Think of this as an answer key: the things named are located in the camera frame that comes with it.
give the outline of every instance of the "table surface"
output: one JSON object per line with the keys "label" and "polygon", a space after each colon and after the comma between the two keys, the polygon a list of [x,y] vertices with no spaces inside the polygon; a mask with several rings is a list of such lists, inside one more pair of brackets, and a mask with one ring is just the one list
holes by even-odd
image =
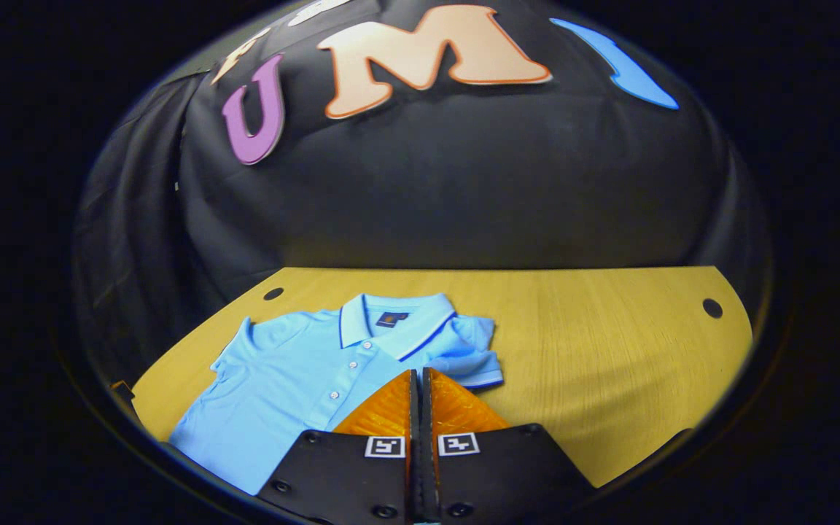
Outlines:
{"label": "table surface", "polygon": [[[282,288],[266,301],[271,289]],[[750,356],[750,320],[711,266],[598,270],[284,268],[211,316],[133,387],[144,428],[166,440],[216,378],[210,364],[246,316],[337,309],[359,293],[445,293],[494,319],[505,382],[480,397],[511,425],[542,424],[595,486],[694,428]],[[714,318],[703,301],[723,313]]]}

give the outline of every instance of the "polo shirt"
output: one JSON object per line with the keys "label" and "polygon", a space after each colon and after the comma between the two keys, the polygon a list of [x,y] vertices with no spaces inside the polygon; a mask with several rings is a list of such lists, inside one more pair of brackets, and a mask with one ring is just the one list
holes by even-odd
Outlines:
{"label": "polo shirt", "polygon": [[457,315],[441,293],[358,295],[339,310],[246,318],[170,443],[255,495],[301,432],[331,432],[405,370],[430,366],[470,389],[503,382],[488,350],[493,332],[494,320]]}

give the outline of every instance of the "peach letter m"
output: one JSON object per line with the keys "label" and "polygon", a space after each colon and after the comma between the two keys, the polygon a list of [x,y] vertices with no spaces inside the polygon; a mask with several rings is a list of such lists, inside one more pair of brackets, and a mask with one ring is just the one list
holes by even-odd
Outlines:
{"label": "peach letter m", "polygon": [[320,42],[332,51],[336,97],[326,106],[330,119],[344,119],[380,106],[394,88],[371,76],[369,60],[416,90],[433,86],[446,45],[456,53],[449,70],[464,84],[537,84],[553,79],[546,66],[530,60],[494,20],[486,6],[439,6],[424,14],[413,33],[367,21]]}

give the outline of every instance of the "shirt collar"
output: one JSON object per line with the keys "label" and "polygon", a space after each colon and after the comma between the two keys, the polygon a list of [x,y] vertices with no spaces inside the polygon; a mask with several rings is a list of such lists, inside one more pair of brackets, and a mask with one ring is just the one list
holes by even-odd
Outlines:
{"label": "shirt collar", "polygon": [[[383,335],[371,336],[368,326],[368,307],[409,312],[396,328]],[[443,293],[426,297],[394,298],[360,293],[347,302],[339,316],[339,342],[341,348],[361,343],[366,339],[378,341],[384,351],[394,358],[406,359],[456,315],[456,309]]]}

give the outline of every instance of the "blue foam letter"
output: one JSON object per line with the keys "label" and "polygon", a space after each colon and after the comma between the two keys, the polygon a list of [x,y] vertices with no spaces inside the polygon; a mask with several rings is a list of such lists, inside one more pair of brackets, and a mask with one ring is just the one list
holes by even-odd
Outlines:
{"label": "blue foam letter", "polygon": [[557,26],[569,29],[580,39],[586,41],[586,44],[592,46],[614,69],[611,80],[614,81],[616,86],[639,99],[657,104],[657,106],[668,107],[668,109],[680,108],[673,97],[669,96],[669,93],[664,92],[662,87],[657,86],[649,74],[641,69],[624,51],[619,49],[614,40],[569,21],[559,19],[550,19],[550,21]]}

